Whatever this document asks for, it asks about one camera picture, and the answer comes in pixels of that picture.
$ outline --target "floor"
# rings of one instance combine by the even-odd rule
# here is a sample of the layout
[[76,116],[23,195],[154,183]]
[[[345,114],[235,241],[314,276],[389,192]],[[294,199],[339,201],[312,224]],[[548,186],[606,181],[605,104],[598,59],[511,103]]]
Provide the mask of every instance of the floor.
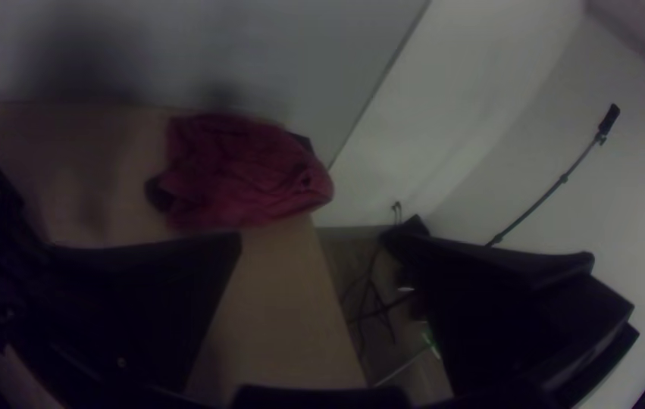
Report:
[[[360,314],[364,280],[358,278],[368,269],[376,252],[376,237],[381,230],[318,229],[333,284],[348,320]],[[403,294],[395,286],[397,268],[395,260],[381,249],[372,269],[372,277],[384,302],[391,302]],[[371,292],[368,293],[364,310],[374,310]],[[377,318],[364,321],[362,328],[358,328],[356,324],[349,326],[350,336],[359,352],[360,364],[370,386],[389,376],[427,346],[422,336],[427,329],[426,324],[409,318],[407,304],[390,311],[390,323],[395,341],[388,328]],[[365,339],[364,347],[360,329]],[[402,388],[415,405],[442,401],[453,396],[443,365],[431,350],[423,352],[411,366],[384,385]]]

